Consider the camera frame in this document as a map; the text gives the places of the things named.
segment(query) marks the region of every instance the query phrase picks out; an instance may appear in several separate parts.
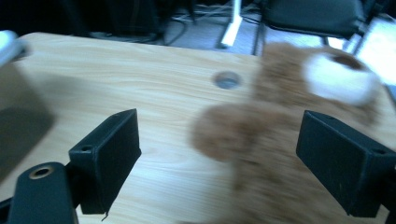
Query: chair leg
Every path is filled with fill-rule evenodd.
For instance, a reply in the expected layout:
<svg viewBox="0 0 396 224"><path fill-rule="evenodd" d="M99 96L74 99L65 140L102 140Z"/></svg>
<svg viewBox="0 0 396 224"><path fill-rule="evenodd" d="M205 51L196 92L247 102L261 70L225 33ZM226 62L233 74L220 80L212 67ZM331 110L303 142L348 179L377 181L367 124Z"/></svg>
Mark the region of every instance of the chair leg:
<svg viewBox="0 0 396 224"><path fill-rule="evenodd" d="M266 36L266 26L263 22L260 22L259 26L257 27L256 36L254 38L254 46L252 55L258 56L258 49L260 46L260 41L262 41L262 45L265 44L265 36Z"/></svg>
<svg viewBox="0 0 396 224"><path fill-rule="evenodd" d="M321 42L324 46L329 46L329 38L327 36L321 36Z"/></svg>
<svg viewBox="0 0 396 224"><path fill-rule="evenodd" d="M365 41L365 35L361 36L361 39L358 41L356 44L355 48L352 51L352 54L357 56L359 52L361 51L361 46L363 45L363 42Z"/></svg>
<svg viewBox="0 0 396 224"><path fill-rule="evenodd" d="M197 24L197 21L196 21L196 19L195 19L195 5L196 5L196 0L190 0L190 2L187 3L187 4L188 4L188 5L187 5L187 10L188 10L189 13L190 13L192 22L193 22L194 25L196 25L196 24Z"/></svg>

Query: black chair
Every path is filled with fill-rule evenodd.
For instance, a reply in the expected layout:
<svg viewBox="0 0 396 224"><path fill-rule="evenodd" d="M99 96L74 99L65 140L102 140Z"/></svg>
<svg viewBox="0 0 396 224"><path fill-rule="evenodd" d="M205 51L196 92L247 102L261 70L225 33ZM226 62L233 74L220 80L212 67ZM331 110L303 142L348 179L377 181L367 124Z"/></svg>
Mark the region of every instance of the black chair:
<svg viewBox="0 0 396 224"><path fill-rule="evenodd" d="M327 37L349 40L353 35L359 35L361 38L352 52L356 55L370 22L382 8L375 0L263 0L259 7L262 20L255 37L255 55L260 35L265 36L266 26L275 30L318 35L325 45L329 45Z"/></svg>

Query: wire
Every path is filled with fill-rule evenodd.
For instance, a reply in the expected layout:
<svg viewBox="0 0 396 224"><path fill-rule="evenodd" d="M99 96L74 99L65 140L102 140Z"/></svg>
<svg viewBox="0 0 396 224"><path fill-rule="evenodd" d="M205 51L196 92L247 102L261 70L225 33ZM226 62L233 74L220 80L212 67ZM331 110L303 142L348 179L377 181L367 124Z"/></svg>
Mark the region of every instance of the wire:
<svg viewBox="0 0 396 224"><path fill-rule="evenodd" d="M209 6L207 6L207 5L205 5L205 4L197 4L196 5L197 7L205 7L205 8L210 8L210 7L219 7L219 4L216 4L216 5L209 5Z"/></svg>
<svg viewBox="0 0 396 224"><path fill-rule="evenodd" d="M165 39L163 38L163 44L165 46L170 46L171 44L175 43L175 41L177 41L178 39L180 39L186 32L187 32L187 24L184 21L178 21L178 20L171 20L171 21L175 21L178 22L180 24L183 25L180 33L178 33L178 35L176 35L171 41L167 42L165 41Z"/></svg>
<svg viewBox="0 0 396 224"><path fill-rule="evenodd" d="M158 36L154 35L154 36L146 38L146 39L140 39L140 40L128 41L128 42L137 43L137 44L147 44L147 43L150 43L150 42L157 41L157 39L158 39Z"/></svg>
<svg viewBox="0 0 396 224"><path fill-rule="evenodd" d="M257 7L257 3L252 2L249 5L247 5L241 9L241 13L246 13L249 11L256 11L256 12L260 13L260 9Z"/></svg>
<svg viewBox="0 0 396 224"><path fill-rule="evenodd" d="M224 5L219 6L219 7L215 8L214 10L208 11L208 12L206 12L206 11L195 11L195 13L202 13L202 14L204 14L204 16L199 17L199 18L197 18L197 19L195 19L195 20L196 20L196 21L201 21L201 20L204 20L204 19L206 19L206 18L208 18L208 17L211 17L211 16L213 16L213 15L219 14L220 12L223 12L225 9L230 8L230 6L229 6L230 4L231 4L231 3L230 3L230 1L229 1L229 2L225 3ZM189 15L188 15L188 14L184 14L184 15L182 15L182 16L180 16L180 17L174 17L174 18L172 18L172 19L175 20L175 21L192 21L192 20L184 20L184 18L187 18L187 17L189 17Z"/></svg>
<svg viewBox="0 0 396 224"><path fill-rule="evenodd" d="M253 19L253 18L250 18L247 16L242 16L242 18L244 19L245 22L256 24L256 25L260 24L259 20L256 20L256 19Z"/></svg>

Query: brown teddy bear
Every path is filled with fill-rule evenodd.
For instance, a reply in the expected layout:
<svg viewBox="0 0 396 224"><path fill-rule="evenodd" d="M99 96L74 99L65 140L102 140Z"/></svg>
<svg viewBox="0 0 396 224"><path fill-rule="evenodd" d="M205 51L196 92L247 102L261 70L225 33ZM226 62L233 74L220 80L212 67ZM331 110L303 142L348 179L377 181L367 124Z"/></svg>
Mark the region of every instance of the brown teddy bear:
<svg viewBox="0 0 396 224"><path fill-rule="evenodd" d="M251 99L211 107L193 125L194 146L234 168L233 211L211 223L384 223L385 212L348 217L295 152L305 110L370 135L377 76L332 48L270 44L262 63Z"/></svg>

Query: stuffed animal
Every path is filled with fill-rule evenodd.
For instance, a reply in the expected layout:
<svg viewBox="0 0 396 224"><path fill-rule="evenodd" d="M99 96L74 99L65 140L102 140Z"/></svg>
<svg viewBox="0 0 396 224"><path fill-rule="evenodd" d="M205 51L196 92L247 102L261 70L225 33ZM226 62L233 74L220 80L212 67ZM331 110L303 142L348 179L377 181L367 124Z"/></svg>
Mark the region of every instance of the stuffed animal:
<svg viewBox="0 0 396 224"><path fill-rule="evenodd" d="M338 49L275 43L253 85L245 103L213 106L193 125L197 149L233 163L233 210L210 223L384 223L386 213L348 217L295 152L305 110L370 135L375 73Z"/></svg>

